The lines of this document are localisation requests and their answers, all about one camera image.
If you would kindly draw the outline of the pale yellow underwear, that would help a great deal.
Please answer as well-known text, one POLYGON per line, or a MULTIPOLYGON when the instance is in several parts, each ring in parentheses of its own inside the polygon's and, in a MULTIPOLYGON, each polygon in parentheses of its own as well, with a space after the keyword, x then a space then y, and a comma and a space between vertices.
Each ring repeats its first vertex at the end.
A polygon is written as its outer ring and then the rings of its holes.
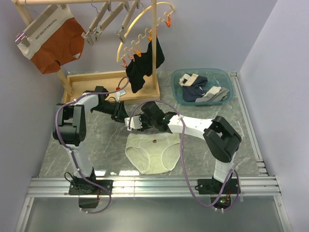
POLYGON ((178 133, 131 133, 125 155, 141 174, 170 172, 180 159, 180 136, 178 133))

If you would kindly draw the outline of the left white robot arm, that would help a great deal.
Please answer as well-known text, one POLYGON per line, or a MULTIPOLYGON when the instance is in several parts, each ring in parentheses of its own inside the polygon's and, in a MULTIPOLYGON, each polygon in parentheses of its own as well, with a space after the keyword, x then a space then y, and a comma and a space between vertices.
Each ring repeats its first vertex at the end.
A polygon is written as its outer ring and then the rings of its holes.
POLYGON ((121 123, 128 117, 124 102, 108 101, 109 94, 106 88, 97 86, 95 90, 87 90, 69 103, 56 105, 53 138, 59 141, 69 155, 73 166, 71 185, 86 194, 93 194, 103 186, 97 182, 94 168, 85 152, 85 114, 97 111, 108 114, 112 120, 121 123))

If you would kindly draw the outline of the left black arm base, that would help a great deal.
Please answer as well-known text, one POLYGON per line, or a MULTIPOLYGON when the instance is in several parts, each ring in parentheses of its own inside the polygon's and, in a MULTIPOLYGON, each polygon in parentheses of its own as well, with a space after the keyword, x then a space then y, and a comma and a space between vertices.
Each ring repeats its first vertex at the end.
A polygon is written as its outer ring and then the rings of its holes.
POLYGON ((95 185, 78 178, 69 187, 70 196, 78 196, 78 204, 82 209, 95 209, 100 196, 108 196, 112 192, 112 180, 94 180, 95 185))

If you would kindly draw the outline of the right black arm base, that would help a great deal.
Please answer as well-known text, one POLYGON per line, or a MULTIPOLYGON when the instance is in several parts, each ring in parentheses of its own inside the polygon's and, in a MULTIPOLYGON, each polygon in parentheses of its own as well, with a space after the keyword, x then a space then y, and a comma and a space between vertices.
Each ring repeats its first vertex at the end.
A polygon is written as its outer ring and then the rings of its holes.
MULTIPOLYGON (((195 190, 198 191, 199 195, 213 195, 210 197, 211 203, 215 202, 217 195, 219 194, 222 183, 218 180, 212 179, 198 179, 195 190)), ((214 204, 214 208, 220 210, 226 210, 233 205, 232 195, 236 194, 238 197, 241 193, 239 182, 237 179, 229 178, 227 181, 219 200, 214 204)))

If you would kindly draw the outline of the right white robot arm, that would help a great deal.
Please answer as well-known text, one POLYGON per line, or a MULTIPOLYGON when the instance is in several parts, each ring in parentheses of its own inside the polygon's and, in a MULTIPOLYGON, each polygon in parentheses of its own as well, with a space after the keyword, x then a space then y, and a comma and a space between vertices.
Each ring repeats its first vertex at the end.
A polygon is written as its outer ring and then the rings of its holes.
POLYGON ((234 155, 238 151, 241 136, 222 116, 200 119, 182 116, 175 110, 163 112, 154 101, 141 106, 142 127, 156 128, 161 132, 184 133, 203 139, 215 158, 213 189, 224 193, 230 187, 227 177, 234 165, 234 155))

